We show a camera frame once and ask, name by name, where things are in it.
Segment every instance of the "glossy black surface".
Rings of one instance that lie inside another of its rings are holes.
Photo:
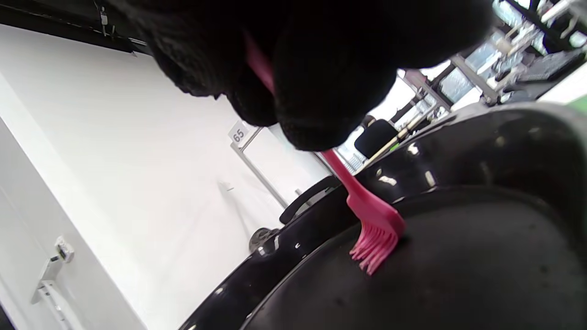
[[[322,244],[243,330],[584,330],[587,267],[554,212],[497,188],[399,204],[409,226],[372,277],[349,258],[355,225]]]
[[[587,118],[574,110],[540,103],[471,106],[427,127],[357,178],[400,212],[407,210],[398,201],[443,187],[522,191],[544,200],[584,244],[586,155]],[[339,187],[288,224],[277,243],[269,240],[247,258],[181,329],[240,329],[302,259],[357,223],[345,198]]]

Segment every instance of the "black fabric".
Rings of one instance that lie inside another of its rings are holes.
[[[396,137],[397,133],[395,127],[386,120],[376,120],[357,138],[355,148],[365,157],[371,158]]]
[[[253,125],[279,122],[298,149],[342,144],[398,68],[436,65],[482,41],[491,0],[112,0],[157,62],[194,96],[225,94]],[[242,29],[274,63],[276,100],[247,69]]]

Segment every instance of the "pink silicone brush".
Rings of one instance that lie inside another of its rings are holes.
[[[247,63],[263,84],[275,95],[273,68],[248,32],[244,32]],[[361,221],[359,240],[350,254],[353,260],[362,260],[360,267],[372,275],[395,249],[406,223],[397,210],[365,189],[353,177],[333,150],[322,153],[328,164],[349,192],[346,199],[349,208]]]

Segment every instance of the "window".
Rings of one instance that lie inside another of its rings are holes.
[[[479,69],[483,68],[497,54],[499,54],[499,51],[492,44],[486,42],[469,55],[465,62],[479,74],[481,73]]]
[[[440,90],[453,103],[457,103],[463,96],[473,89],[473,87],[473,84],[459,69],[454,69],[440,82]]]
[[[397,110],[403,108],[415,95],[416,93],[410,86],[397,78],[385,100],[369,114],[377,119],[390,120]]]
[[[493,11],[502,21],[512,28],[522,24],[522,14],[505,1],[500,2],[499,0],[495,0],[493,2]]]

